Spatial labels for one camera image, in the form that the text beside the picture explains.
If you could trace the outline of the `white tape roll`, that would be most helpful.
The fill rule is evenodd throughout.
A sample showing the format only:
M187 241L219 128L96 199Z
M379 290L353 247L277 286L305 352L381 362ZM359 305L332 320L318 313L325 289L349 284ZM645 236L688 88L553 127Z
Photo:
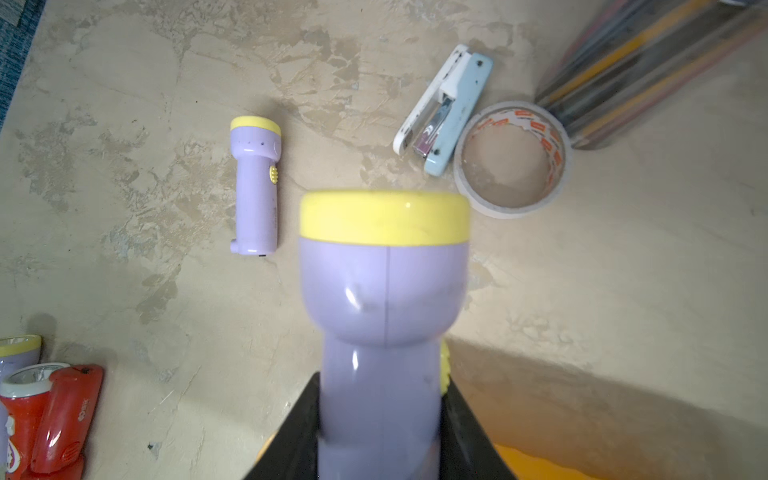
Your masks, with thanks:
M454 151L454 179L475 211L511 220L561 194L572 156L566 130L552 114L530 102L505 101L466 124Z

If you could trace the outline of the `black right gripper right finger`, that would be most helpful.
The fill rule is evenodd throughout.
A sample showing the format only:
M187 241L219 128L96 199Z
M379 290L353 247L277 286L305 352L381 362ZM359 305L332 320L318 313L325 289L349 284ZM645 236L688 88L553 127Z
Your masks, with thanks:
M441 399L440 479L516 480L452 381Z

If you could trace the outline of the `yellow plastic tray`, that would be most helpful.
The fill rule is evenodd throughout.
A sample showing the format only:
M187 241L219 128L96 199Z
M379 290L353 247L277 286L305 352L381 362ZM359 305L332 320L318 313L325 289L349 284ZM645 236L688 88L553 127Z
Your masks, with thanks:
M508 447L494 447L516 479L588 477L577 470L527 456ZM428 446L423 458L410 465L394 458L382 458L379 450L368 446L356 448L346 445L334 449L319 434L317 470L317 479L440 479L440 437Z

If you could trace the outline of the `purple flashlight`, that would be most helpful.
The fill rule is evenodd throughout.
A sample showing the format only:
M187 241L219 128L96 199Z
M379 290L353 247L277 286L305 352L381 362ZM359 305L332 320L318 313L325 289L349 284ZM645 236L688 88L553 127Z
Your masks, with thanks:
M41 357L42 337L36 334L0 339L0 374L5 378L16 371L37 364Z
M467 289L467 199L313 191L299 231L304 304L324 340L319 477L436 478L441 341Z
M235 238L230 249L243 256L271 255L278 246L281 128L264 117L236 117L230 125L230 150L237 160Z

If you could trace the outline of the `light blue stapler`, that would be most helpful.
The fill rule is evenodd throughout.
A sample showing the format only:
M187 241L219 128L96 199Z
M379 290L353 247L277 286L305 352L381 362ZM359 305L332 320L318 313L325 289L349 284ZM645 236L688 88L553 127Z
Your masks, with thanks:
M491 58L457 45L398 129L393 151L412 149L426 174L443 175L493 67Z

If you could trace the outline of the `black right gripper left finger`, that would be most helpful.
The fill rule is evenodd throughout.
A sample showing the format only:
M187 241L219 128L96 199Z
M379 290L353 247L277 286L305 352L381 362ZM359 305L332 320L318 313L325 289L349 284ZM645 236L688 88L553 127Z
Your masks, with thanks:
M319 397L320 373L315 372L244 479L318 478Z

